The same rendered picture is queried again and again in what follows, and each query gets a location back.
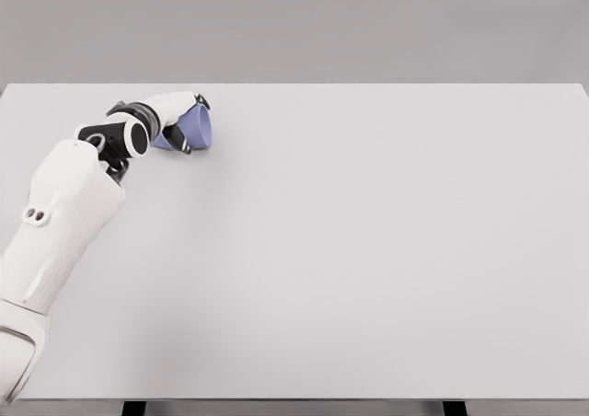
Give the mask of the blue cup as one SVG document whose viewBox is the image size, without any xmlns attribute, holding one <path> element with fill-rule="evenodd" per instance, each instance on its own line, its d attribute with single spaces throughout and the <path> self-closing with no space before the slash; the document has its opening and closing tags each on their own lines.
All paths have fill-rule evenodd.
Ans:
<svg viewBox="0 0 589 416">
<path fill-rule="evenodd" d="M 209 109 L 199 103 L 181 115 L 176 123 L 164 128 L 151 146 L 189 155 L 193 149 L 208 149 L 212 140 Z"/>
</svg>

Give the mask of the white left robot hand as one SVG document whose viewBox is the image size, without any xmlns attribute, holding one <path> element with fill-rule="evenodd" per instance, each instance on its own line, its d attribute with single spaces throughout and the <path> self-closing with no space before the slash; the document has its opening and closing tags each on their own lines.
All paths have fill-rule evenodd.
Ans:
<svg viewBox="0 0 589 416">
<path fill-rule="evenodd" d="M 188 112 L 196 104 L 204 104 L 209 109 L 210 114 L 210 105 L 206 99 L 201 94 L 194 94 L 191 91 L 178 91 L 152 96 L 145 103 L 155 111 L 160 125 L 156 137 L 151 143 L 162 133 L 164 128 L 176 123 L 181 115 Z"/>
</svg>

